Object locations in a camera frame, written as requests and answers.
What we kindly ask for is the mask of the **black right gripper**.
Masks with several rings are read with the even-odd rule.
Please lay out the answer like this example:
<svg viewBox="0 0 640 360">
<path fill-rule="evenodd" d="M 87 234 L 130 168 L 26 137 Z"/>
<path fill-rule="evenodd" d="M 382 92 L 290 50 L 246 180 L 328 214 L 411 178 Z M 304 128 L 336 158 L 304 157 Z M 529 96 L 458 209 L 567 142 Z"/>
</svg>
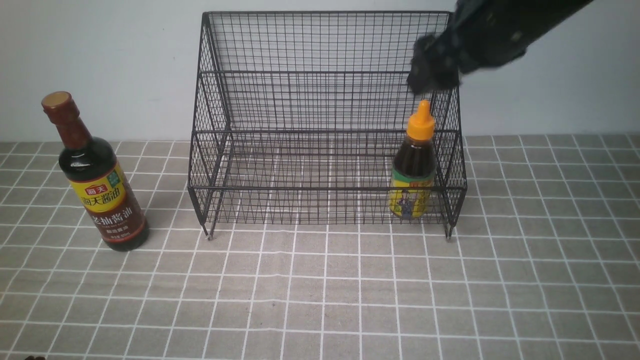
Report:
<svg viewBox="0 0 640 360">
<path fill-rule="evenodd" d="M 452 30 L 429 33 L 416 39 L 407 86 L 414 95 L 450 91 L 460 86 L 460 44 Z"/>
</svg>

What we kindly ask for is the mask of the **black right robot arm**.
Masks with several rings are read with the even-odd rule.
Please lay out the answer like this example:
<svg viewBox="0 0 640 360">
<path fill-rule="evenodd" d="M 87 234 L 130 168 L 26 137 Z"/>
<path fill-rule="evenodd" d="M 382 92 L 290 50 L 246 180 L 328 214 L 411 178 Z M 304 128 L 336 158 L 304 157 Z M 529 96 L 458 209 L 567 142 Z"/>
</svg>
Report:
<svg viewBox="0 0 640 360">
<path fill-rule="evenodd" d="M 407 86 L 418 96 L 460 86 L 463 76 L 520 59 L 587 0 L 458 0 L 445 30 L 413 45 Z"/>
</svg>

